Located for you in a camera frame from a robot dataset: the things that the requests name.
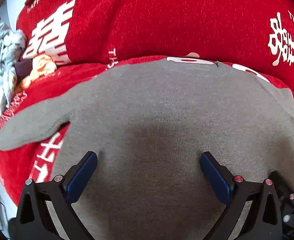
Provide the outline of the orange cloth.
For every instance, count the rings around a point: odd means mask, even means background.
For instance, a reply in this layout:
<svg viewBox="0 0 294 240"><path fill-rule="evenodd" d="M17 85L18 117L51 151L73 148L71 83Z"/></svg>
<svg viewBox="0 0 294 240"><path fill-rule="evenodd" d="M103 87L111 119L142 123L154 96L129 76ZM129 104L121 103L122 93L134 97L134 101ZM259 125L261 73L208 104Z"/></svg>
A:
<svg viewBox="0 0 294 240"><path fill-rule="evenodd" d="M22 79L20 82L18 82L17 78L17 84L14 89L15 94L18 94L22 90L28 88L38 78L42 76L48 76L49 74L54 73L57 69L57 66L53 59L45 54L33 58L32 63L33 69L30 75Z"/></svg>

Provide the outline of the white green patterned cloth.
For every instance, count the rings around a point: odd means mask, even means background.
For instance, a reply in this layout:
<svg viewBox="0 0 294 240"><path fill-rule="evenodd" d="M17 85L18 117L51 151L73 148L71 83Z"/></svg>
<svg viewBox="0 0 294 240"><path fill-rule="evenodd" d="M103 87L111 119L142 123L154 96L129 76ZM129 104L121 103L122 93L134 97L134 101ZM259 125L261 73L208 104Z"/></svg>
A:
<svg viewBox="0 0 294 240"><path fill-rule="evenodd" d="M22 30L12 31L0 23L0 117L11 104L17 82L14 66L26 48L26 40Z"/></svg>

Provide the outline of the dark purple cloth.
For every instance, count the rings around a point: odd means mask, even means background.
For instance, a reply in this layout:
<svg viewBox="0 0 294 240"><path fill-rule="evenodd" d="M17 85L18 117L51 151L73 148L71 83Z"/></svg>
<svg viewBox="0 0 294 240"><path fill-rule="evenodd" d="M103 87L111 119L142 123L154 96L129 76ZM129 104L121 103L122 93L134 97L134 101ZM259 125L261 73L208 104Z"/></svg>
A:
<svg viewBox="0 0 294 240"><path fill-rule="evenodd" d="M20 62L17 62L14 65L16 76L18 78L18 82L20 82L25 77L29 76L32 69L33 69L33 63L31 59L25 59Z"/></svg>

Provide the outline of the red wedding pillow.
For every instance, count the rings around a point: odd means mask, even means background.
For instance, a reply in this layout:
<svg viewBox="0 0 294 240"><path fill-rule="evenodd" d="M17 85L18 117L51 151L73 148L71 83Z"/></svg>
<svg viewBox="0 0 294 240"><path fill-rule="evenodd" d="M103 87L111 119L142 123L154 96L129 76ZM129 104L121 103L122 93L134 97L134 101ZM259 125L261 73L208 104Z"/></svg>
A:
<svg viewBox="0 0 294 240"><path fill-rule="evenodd" d="M28 0L25 58L60 64L197 54L277 77L294 91L292 0Z"/></svg>

